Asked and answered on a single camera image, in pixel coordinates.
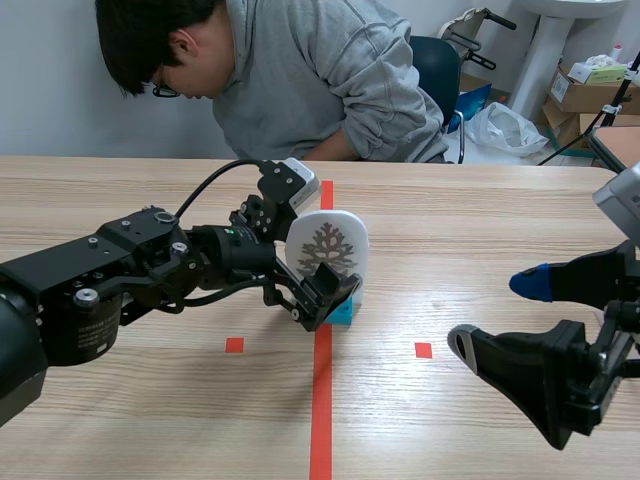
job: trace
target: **white sink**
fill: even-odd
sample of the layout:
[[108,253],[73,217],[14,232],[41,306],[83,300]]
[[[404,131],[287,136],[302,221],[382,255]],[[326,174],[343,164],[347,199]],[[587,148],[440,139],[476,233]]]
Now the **white sink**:
[[[575,20],[606,17],[620,9],[625,1],[514,0],[521,8],[542,18],[509,107],[523,117],[536,121]],[[593,52],[593,55],[601,53],[606,52]]]
[[624,5],[625,0],[515,0],[525,10],[545,17],[602,18]]

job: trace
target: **blue gripper tip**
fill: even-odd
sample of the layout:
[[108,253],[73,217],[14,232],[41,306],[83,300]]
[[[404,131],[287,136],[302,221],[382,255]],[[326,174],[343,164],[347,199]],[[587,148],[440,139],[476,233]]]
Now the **blue gripper tip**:
[[552,302],[550,265],[545,263],[514,275],[509,282],[509,288],[513,293],[529,300]]
[[336,308],[326,322],[331,325],[351,325],[353,321],[353,298]]

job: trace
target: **black hair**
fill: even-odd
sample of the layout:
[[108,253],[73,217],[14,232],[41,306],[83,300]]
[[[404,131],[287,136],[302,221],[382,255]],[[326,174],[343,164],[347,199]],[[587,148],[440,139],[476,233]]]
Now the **black hair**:
[[102,56],[123,93],[144,93],[161,65],[178,66],[169,36],[208,20],[225,0],[96,0]]

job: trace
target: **man's hand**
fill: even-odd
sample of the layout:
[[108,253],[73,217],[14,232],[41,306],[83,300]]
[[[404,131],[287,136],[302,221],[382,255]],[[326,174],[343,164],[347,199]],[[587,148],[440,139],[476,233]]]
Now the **man's hand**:
[[327,138],[324,142],[305,155],[304,160],[325,162],[348,162],[360,156],[353,151],[342,130]]

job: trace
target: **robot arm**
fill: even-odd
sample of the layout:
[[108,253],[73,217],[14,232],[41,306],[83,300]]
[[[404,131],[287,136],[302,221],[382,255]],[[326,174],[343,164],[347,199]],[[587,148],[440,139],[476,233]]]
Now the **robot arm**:
[[625,378],[640,377],[627,359],[640,334],[640,164],[611,180],[595,203],[631,239],[568,263],[515,275],[511,289],[544,302],[575,302],[604,310],[595,343],[584,324],[561,321],[543,334],[493,336],[472,325],[449,334],[452,351],[527,415],[551,446],[562,450],[572,432],[590,435]]
[[[314,331],[348,300],[358,276],[323,264],[299,281],[276,255],[274,241],[286,240],[297,212],[319,191],[313,172],[293,159],[253,163],[263,175],[262,196],[249,196],[228,226],[183,230],[184,206],[177,215],[149,207],[0,265],[0,426],[40,396],[49,366],[101,357],[120,325],[152,310],[177,315],[262,287],[266,305],[282,305]],[[291,291],[294,303],[278,286]],[[198,288],[215,293],[190,298]]]

